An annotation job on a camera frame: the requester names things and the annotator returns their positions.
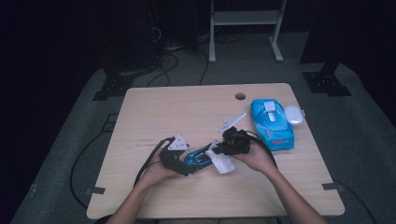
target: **white object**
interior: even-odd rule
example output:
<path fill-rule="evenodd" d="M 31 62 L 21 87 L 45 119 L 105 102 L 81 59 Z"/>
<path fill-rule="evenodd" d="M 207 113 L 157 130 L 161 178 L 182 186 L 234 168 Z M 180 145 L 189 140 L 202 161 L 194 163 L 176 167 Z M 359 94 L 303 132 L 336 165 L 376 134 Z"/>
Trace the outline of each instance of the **white object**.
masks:
<path fill-rule="evenodd" d="M 301 124 L 304 120 L 304 111 L 295 105 L 289 105 L 285 109 L 288 122 L 292 125 Z"/>
<path fill-rule="evenodd" d="M 264 107 L 265 107 L 265 111 L 266 112 L 276 111 L 275 102 L 274 101 L 264 102 Z"/>
<path fill-rule="evenodd" d="M 224 155 L 224 153 L 216 154 L 212 148 L 215 147 L 219 142 L 213 141 L 210 145 L 209 149 L 205 152 L 205 154 L 212 160 L 216 169 L 218 169 L 221 175 L 230 173 L 235 169 L 233 166 L 233 161 L 230 156 Z"/>
<path fill-rule="evenodd" d="M 225 131 L 229 130 L 231 127 L 235 125 L 241 118 L 243 118 L 247 113 L 242 112 L 239 116 L 236 116 L 231 119 L 226 119 L 223 121 L 223 126 L 219 129 L 219 133 L 224 133 Z"/>
<path fill-rule="evenodd" d="M 269 118 L 272 122 L 274 122 L 274 121 L 276 120 L 276 119 L 275 119 L 275 115 L 274 115 L 273 112 L 268 113 L 268 118 Z"/>
<path fill-rule="evenodd" d="M 169 150 L 187 150 L 189 146 L 187 146 L 186 141 L 184 141 L 183 135 L 179 135 L 175 138 L 175 141 L 168 147 Z"/>

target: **shelf leg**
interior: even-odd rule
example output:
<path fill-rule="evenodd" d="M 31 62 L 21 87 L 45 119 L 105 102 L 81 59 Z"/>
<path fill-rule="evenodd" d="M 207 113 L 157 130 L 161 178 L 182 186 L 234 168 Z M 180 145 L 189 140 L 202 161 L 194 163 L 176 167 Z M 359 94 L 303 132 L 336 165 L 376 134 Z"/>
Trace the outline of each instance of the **shelf leg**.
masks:
<path fill-rule="evenodd" d="M 275 26 L 275 30 L 274 30 L 274 36 L 270 36 L 270 43 L 271 43 L 271 47 L 273 49 L 273 52 L 275 54 L 276 57 L 276 62 L 277 63 L 282 63 L 283 62 L 283 57 L 282 54 L 280 53 L 279 47 L 277 46 L 277 37 L 279 35 L 279 30 L 280 30 L 280 25 L 282 24 L 282 20 L 283 20 L 283 14 L 285 12 L 285 7 L 286 7 L 286 2 L 287 0 L 283 0 L 282 1 L 282 6 L 280 7 L 279 10 L 279 14 L 277 16 L 276 19 L 276 26 Z"/>
<path fill-rule="evenodd" d="M 210 41 L 209 41 L 209 62 L 216 62 L 215 52 L 215 3 L 214 0 L 210 3 Z"/>

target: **white lid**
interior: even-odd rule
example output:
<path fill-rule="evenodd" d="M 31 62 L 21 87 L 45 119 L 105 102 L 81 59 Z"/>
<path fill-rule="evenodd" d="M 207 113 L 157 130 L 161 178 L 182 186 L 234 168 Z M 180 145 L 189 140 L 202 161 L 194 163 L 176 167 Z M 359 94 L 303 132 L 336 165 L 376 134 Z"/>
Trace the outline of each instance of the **white lid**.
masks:
<path fill-rule="evenodd" d="M 295 105 L 287 106 L 285 114 L 288 122 L 293 125 L 301 124 L 304 120 L 303 111 Z"/>

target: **blue object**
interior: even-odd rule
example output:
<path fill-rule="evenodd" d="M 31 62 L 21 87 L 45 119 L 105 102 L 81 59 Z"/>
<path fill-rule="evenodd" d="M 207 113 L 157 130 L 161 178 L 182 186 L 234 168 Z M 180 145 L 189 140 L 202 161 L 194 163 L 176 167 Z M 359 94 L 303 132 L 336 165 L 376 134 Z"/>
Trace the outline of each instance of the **blue object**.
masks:
<path fill-rule="evenodd" d="M 255 99 L 250 113 L 257 134 L 270 150 L 294 148 L 294 134 L 282 105 L 274 99 Z"/>
<path fill-rule="evenodd" d="M 212 160 L 205 154 L 210 145 L 201 147 L 189 154 L 184 158 L 184 162 L 193 169 L 201 170 L 206 166 L 212 164 Z"/>

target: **person's left hand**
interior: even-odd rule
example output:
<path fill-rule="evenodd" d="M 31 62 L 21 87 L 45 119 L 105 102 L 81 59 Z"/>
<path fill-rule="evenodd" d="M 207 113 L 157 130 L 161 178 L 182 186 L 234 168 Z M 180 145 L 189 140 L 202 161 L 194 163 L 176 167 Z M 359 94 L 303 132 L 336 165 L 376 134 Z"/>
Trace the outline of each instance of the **person's left hand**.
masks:
<path fill-rule="evenodd" d="M 177 175 L 176 172 L 163 167 L 160 159 L 160 153 L 162 150 L 163 148 L 160 148 L 157 154 L 149 162 L 150 165 L 146 169 L 145 173 L 143 173 L 142 177 L 140 177 L 138 183 L 145 184 L 147 187 L 151 187 L 162 182 L 166 178 Z"/>

